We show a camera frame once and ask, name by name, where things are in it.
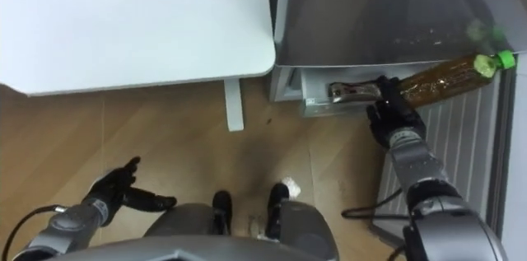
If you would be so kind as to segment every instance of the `green bottle cap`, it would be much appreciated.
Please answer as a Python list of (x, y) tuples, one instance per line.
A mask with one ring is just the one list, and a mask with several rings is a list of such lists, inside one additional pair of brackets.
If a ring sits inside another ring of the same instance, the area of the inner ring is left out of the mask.
[(516, 59), (514, 58), (514, 54), (510, 50), (504, 50), (496, 54), (496, 56), (500, 59), (500, 68), (513, 68), (516, 66)]

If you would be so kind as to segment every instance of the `black cable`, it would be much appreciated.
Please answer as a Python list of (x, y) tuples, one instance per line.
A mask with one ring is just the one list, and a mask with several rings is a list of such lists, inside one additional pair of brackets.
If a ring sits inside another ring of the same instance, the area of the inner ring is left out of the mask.
[(63, 208), (63, 206), (54, 204), (46, 207), (39, 207), (36, 208), (33, 212), (30, 212), (29, 214), (25, 215), (13, 228), (9, 236), (7, 237), (6, 245), (3, 247), (2, 251), (2, 261), (7, 261), (7, 256), (9, 254), (9, 249), (11, 248), (11, 244), (13, 240), (15, 239), (16, 233), (20, 230), (22, 225), (26, 223), (27, 220), (31, 219), (34, 215), (38, 215), (43, 212), (56, 212), (58, 209)]
[(351, 219), (351, 220), (409, 220), (410, 218), (408, 216), (403, 215), (395, 215), (395, 214), (370, 214), (370, 213), (364, 213), (364, 212), (374, 212), (377, 208), (384, 206), (385, 204), (388, 204), (392, 200), (396, 199), (403, 190), (401, 188), (397, 189), (393, 194), (391, 194), (389, 197), (385, 198), (379, 203), (376, 203), (375, 205), (372, 205), (370, 207), (355, 207), (355, 208), (349, 208), (346, 210), (343, 210), (341, 212), (341, 216), (344, 219)]
[(395, 249), (392, 254), (389, 255), (388, 261), (395, 261), (399, 255), (401, 255), (406, 250), (406, 246), (401, 245)]

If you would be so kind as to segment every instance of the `plastic bottle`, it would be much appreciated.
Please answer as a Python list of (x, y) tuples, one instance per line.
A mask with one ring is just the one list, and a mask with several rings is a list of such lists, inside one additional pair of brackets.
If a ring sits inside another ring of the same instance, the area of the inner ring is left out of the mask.
[(515, 65), (511, 51), (501, 51), (492, 57), (471, 55), (407, 77), (399, 89), (410, 105), (417, 108), (486, 86), (499, 70)]

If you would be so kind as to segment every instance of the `black glove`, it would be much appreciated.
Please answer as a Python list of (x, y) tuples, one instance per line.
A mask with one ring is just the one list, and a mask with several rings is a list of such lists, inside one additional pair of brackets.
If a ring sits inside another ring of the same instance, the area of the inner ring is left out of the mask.
[(376, 83), (382, 100), (366, 108), (370, 129), (376, 141), (382, 147), (389, 148), (391, 134), (401, 128), (411, 128), (425, 138), (427, 127), (419, 113), (401, 96), (398, 89), (399, 79), (381, 76)]
[(102, 226), (107, 226), (114, 219), (115, 213), (121, 208), (124, 193), (135, 182), (133, 175), (138, 169), (140, 157), (134, 157), (123, 167), (112, 170), (98, 179), (90, 188), (83, 202), (94, 203), (97, 200), (105, 203), (108, 216)]
[(164, 212), (173, 208), (176, 203), (175, 197), (161, 196), (134, 187), (124, 192), (123, 205), (141, 212)]

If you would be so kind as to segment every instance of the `refrigerator door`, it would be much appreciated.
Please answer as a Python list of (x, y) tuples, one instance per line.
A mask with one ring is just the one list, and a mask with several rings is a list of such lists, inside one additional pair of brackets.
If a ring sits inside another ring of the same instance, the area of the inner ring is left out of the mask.
[(277, 0), (280, 66), (440, 61), (527, 50), (527, 0)]

